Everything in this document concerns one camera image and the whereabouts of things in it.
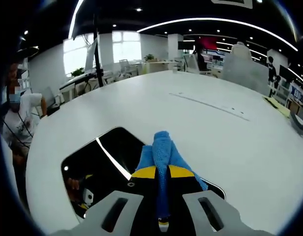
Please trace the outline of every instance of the blue cloth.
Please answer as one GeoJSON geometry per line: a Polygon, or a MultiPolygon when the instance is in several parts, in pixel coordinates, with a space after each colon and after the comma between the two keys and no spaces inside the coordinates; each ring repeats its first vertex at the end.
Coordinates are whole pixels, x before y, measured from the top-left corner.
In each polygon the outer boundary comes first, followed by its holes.
{"type": "MultiPolygon", "coordinates": [[[[141,151],[140,161],[136,170],[149,166],[156,166],[159,175],[159,191],[157,195],[157,216],[166,218],[170,216],[167,199],[167,179],[166,171],[168,165],[174,165],[185,168],[191,172],[192,169],[179,154],[174,142],[171,140],[169,133],[160,131],[155,134],[152,146],[144,146],[141,151]]],[[[194,173],[196,180],[203,190],[208,186],[194,173]]]]}

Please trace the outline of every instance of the black ceiling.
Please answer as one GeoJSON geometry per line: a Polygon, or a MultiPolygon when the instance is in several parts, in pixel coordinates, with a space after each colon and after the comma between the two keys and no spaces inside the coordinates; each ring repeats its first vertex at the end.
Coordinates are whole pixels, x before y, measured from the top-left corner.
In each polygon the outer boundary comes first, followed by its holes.
{"type": "MultiPolygon", "coordinates": [[[[29,34],[25,35],[23,46],[39,46],[44,51],[62,43],[68,37],[71,18],[78,0],[51,0],[37,12],[35,19],[28,25],[29,34]]],[[[284,38],[295,47],[295,52],[285,43],[275,37],[251,27],[228,22],[188,21],[156,27],[144,31],[146,34],[161,34],[167,31],[179,34],[215,34],[241,40],[248,40],[268,49],[281,49],[289,58],[291,68],[298,74],[303,74],[303,0],[280,0],[282,8],[289,12],[298,31],[298,41],[295,41],[291,27],[278,9],[277,1],[263,0],[257,3],[253,0],[253,9],[239,6],[213,4],[211,0],[84,0],[76,17],[74,35],[89,33],[94,30],[95,20],[100,33],[112,30],[139,30],[154,24],[194,17],[218,17],[250,23],[269,30],[284,38]]],[[[187,36],[188,39],[198,35],[187,36]]],[[[236,40],[225,38],[228,43],[236,40]]],[[[250,44],[251,49],[266,54],[266,49],[250,44]]]]}

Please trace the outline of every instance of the cable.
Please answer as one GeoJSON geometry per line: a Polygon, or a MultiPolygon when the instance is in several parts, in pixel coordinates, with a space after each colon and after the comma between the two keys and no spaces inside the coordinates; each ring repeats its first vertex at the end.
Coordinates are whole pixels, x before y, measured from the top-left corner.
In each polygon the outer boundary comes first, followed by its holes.
{"type": "Polygon", "coordinates": [[[24,126],[25,126],[26,130],[28,131],[29,135],[30,135],[30,136],[33,138],[33,135],[32,135],[32,134],[29,132],[29,130],[28,130],[28,128],[27,128],[27,126],[26,126],[25,122],[24,122],[24,121],[23,121],[23,119],[20,117],[19,112],[17,112],[17,114],[18,114],[18,116],[19,116],[20,120],[22,121],[22,123],[24,124],[24,126]]]}
{"type": "Polygon", "coordinates": [[[26,148],[29,149],[29,147],[28,147],[27,145],[25,145],[22,141],[20,141],[20,139],[17,137],[17,135],[14,134],[14,132],[9,128],[9,126],[6,124],[6,122],[4,121],[4,119],[2,119],[2,120],[3,120],[4,124],[6,125],[6,127],[9,129],[9,131],[10,131],[10,132],[15,136],[15,138],[18,140],[18,142],[21,143],[24,147],[26,147],[26,148]]]}

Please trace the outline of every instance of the round table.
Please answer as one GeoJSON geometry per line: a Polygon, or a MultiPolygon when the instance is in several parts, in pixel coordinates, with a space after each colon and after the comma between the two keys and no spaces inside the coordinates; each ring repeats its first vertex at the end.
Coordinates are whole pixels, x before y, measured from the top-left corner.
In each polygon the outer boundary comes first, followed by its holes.
{"type": "Polygon", "coordinates": [[[261,94],[204,75],[163,71],[96,89],[40,121],[26,189],[31,215],[45,233],[79,224],[62,161],[116,126],[146,144],[167,130],[192,169],[220,186],[253,229],[277,234],[303,200],[303,137],[261,94]]]}

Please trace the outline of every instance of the window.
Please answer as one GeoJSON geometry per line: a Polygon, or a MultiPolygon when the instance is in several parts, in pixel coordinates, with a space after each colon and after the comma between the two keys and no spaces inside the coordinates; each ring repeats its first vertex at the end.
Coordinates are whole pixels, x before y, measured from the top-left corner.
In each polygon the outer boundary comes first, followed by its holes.
{"type": "Polygon", "coordinates": [[[67,77],[76,69],[84,67],[86,64],[88,47],[93,43],[93,34],[80,35],[73,39],[64,40],[63,42],[63,61],[67,77]]]}
{"type": "Polygon", "coordinates": [[[130,31],[114,31],[113,41],[113,60],[114,63],[127,59],[141,60],[140,34],[130,31]]]}

